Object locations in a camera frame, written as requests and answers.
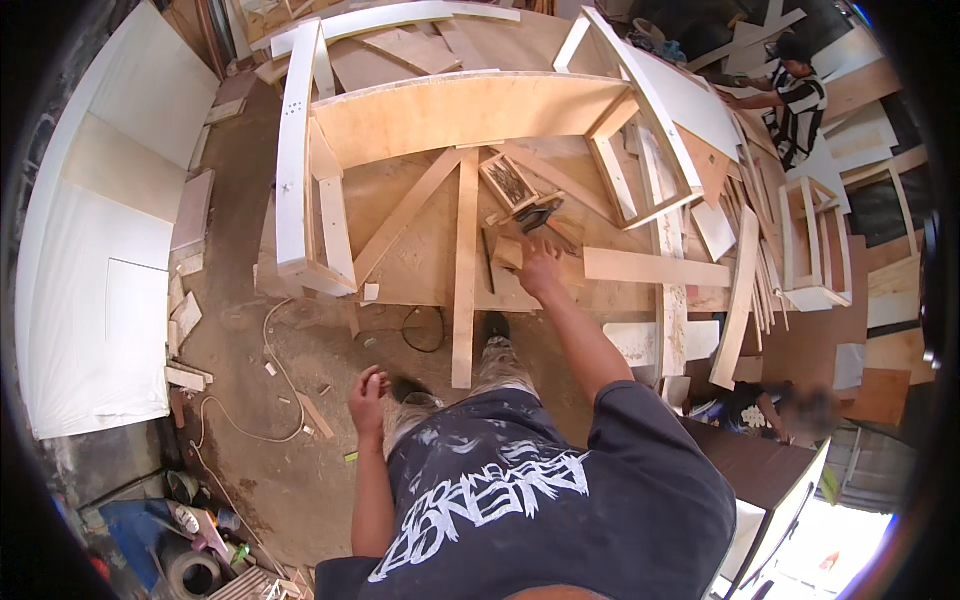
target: black cable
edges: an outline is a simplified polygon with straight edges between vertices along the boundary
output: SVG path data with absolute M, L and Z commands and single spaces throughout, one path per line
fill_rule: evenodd
M 400 335 L 403 336 L 403 341 L 407 343 L 407 346 L 409 346 L 410 348 L 413 348 L 417 352 L 423 352 L 424 354 L 432 354 L 433 352 L 436 352 L 437 350 L 440 349 L 440 347 L 444 344 L 444 331 L 446 330 L 446 323 L 444 322 L 444 312 L 440 309 L 440 306 L 431 306 L 430 308 L 433 308 L 434 310 L 436 310 L 437 316 L 440 317 L 440 341 L 437 342 L 437 346 L 435 348 L 431 348 L 429 350 L 418 348 L 414 346 L 410 342 L 410 340 L 407 338 L 407 322 L 410 321 L 410 317 L 412 317 L 415 312 L 420 310 L 419 306 L 414 306 L 410 310 L 410 314 L 407 315 L 407 318 L 403 320 L 403 324 L 400 326 Z

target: graphic print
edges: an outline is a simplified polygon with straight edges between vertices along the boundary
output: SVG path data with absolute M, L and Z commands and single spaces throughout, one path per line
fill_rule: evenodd
M 540 507 L 535 491 L 551 500 L 556 500 L 563 489 L 590 496 L 582 465 L 589 452 L 581 454 L 523 440 L 502 446 L 498 455 L 511 467 L 504 470 L 490 463 L 480 473 L 463 474 L 457 483 L 443 481 L 418 498 L 403 518 L 400 535 L 367 581 L 381 582 L 396 568 L 427 561 L 445 540 L 456 542 L 459 535 L 454 515 L 482 527 L 509 513 L 535 518 Z

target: man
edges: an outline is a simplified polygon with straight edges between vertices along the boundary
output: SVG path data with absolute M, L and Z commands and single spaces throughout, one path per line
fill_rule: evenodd
M 357 429 L 352 558 L 317 565 L 318 598 L 700 598 L 730 547 L 733 492 L 561 283 L 560 253 L 524 241 L 520 283 L 593 403 L 588 450 L 543 410 L 488 315 L 477 387 L 450 408 L 395 387 L 406 412 L 384 460 L 376 366 L 349 399 Z
M 827 90 L 810 64 L 813 53 L 796 36 L 780 36 L 771 54 L 780 62 L 769 78 L 736 78 L 739 86 L 754 87 L 764 93 L 749 98 L 736 98 L 725 91 L 719 93 L 734 108 L 773 109 L 764 113 L 763 122 L 780 154 L 783 170 L 789 171 L 800 166 L 813 152 L 827 109 Z

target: curved wooden piece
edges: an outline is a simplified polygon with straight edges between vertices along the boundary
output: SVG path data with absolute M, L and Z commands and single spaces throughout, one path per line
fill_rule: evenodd
M 588 75 L 471 71 L 355 91 L 311 112 L 348 169 L 450 146 L 584 135 L 628 88 Z

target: concrete floor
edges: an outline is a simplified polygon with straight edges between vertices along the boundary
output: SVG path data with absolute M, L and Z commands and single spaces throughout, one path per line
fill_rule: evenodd
M 278 300 L 258 297 L 252 282 L 276 168 L 279 114 L 279 98 L 257 82 L 243 115 L 215 126 L 210 134 L 202 165 L 214 169 L 216 179 L 204 270 L 184 281 L 197 296 L 204 318 L 183 344 L 180 357 L 214 374 L 208 393 L 223 402 L 239 426 L 273 438 L 290 435 L 300 419 L 282 375 L 270 377 L 264 369 L 261 327 Z M 206 404 L 204 459 L 281 562 L 306 567 L 350 554 L 355 464 L 346 463 L 344 456 L 355 450 L 356 435 L 347 394 L 360 371 L 379 364 L 389 372 L 417 377 L 449 401 L 466 395 L 449 388 L 450 324 L 436 352 L 420 353 L 410 349 L 399 332 L 409 311 L 377 305 L 361 309 L 363 332 L 357 340 L 350 339 L 342 305 L 336 301 L 294 300 L 272 318 L 271 344 L 294 384 L 313 398 L 329 422 L 336 434 L 332 440 L 318 432 L 313 438 L 300 434 L 285 444 L 260 442 L 231 427 L 214 402 Z M 573 444 L 586 445 L 592 411 L 564 365 L 556 336 L 538 316 L 511 315 L 510 322 L 517 354 L 560 431 Z M 421 309 L 411 324 L 421 325 L 410 335 L 421 336 L 425 346 L 430 343 L 429 327 L 434 333 L 439 329 L 433 309 Z M 370 339 L 375 341 L 367 348 Z M 327 385 L 330 392 L 320 397 Z M 180 446 L 192 472 L 221 495 L 188 443 L 200 438 L 204 397 L 185 407 L 187 426 L 179 432 Z M 243 537 L 252 541 L 246 533 Z

